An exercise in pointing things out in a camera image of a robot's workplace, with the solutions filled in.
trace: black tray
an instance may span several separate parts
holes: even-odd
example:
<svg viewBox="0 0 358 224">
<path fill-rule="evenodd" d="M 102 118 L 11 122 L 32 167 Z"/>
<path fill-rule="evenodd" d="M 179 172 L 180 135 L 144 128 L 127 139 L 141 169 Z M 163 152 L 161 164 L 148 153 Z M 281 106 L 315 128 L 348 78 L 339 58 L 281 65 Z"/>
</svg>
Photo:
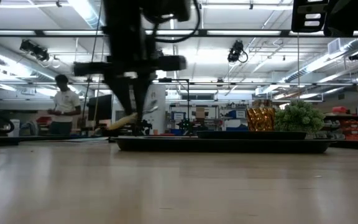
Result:
<svg viewBox="0 0 358 224">
<path fill-rule="evenodd" d="M 323 153 L 332 140 L 247 140 L 176 137 L 114 138 L 123 151 Z"/>
<path fill-rule="evenodd" d="M 303 140 L 304 132 L 291 131 L 197 131 L 201 139 Z"/>
</svg>

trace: ceiling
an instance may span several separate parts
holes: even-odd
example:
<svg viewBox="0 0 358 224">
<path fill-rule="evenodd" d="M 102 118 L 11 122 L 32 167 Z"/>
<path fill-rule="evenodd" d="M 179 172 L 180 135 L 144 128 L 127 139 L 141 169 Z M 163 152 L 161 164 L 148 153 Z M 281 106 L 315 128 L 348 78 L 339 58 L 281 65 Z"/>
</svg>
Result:
<svg viewBox="0 0 358 224">
<path fill-rule="evenodd" d="M 20 8 L 30 5 L 55 4 L 51 0 L 2 0 L 0 7 L 0 29 L 24 30 L 89 30 L 92 27 L 84 20 L 75 7 L 69 6 L 71 1 L 60 1 L 63 7 L 35 7 Z M 89 1 L 99 11 L 100 1 Z M 253 29 L 253 30 L 290 30 L 292 0 L 253 0 L 254 9 L 250 10 L 249 0 L 202 0 L 202 28 L 203 29 Z M 192 10 L 191 19 L 187 22 L 174 22 L 161 25 L 161 29 L 193 29 L 196 24 L 195 9 Z M 144 21 L 146 29 L 152 25 Z M 9 49 L 20 57 L 36 62 L 33 57 L 19 50 L 24 39 L 48 48 L 50 55 L 57 60 L 47 63 L 37 62 L 55 73 L 72 76 L 73 62 L 103 61 L 109 54 L 108 45 L 103 38 L 80 37 L 78 41 L 72 37 L 3 37 L 0 36 L 0 46 Z M 236 40 L 244 43 L 249 60 L 234 67 L 228 64 L 229 49 Z M 288 75 L 289 71 L 298 66 L 312 62 L 327 52 L 327 44 L 334 38 L 252 38 L 252 37 L 193 37 L 177 44 L 178 53 L 187 58 L 186 70 L 178 72 L 177 78 L 189 78 L 193 82 L 215 82 L 223 78 L 225 82 L 278 82 Z M 172 44 L 159 44 L 165 54 L 173 53 Z M 356 66 L 358 61 L 344 62 L 343 57 L 337 58 L 333 63 L 314 70 L 317 73 L 307 74 L 308 82 L 318 82 L 319 79 Z M 167 76 L 174 77 L 173 72 Z M 72 77 L 73 81 L 83 81 L 83 78 Z M 254 90 L 256 85 L 238 86 L 237 90 Z"/>
</svg>

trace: gold crumpled foil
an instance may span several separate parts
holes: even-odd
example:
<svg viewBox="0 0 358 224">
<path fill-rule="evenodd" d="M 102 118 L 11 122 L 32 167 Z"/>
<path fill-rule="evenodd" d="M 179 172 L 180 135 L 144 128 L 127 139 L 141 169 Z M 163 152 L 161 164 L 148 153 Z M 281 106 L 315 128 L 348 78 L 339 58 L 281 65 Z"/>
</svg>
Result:
<svg viewBox="0 0 358 224">
<path fill-rule="evenodd" d="M 247 110 L 249 131 L 273 131 L 274 109 L 253 108 Z"/>
</svg>

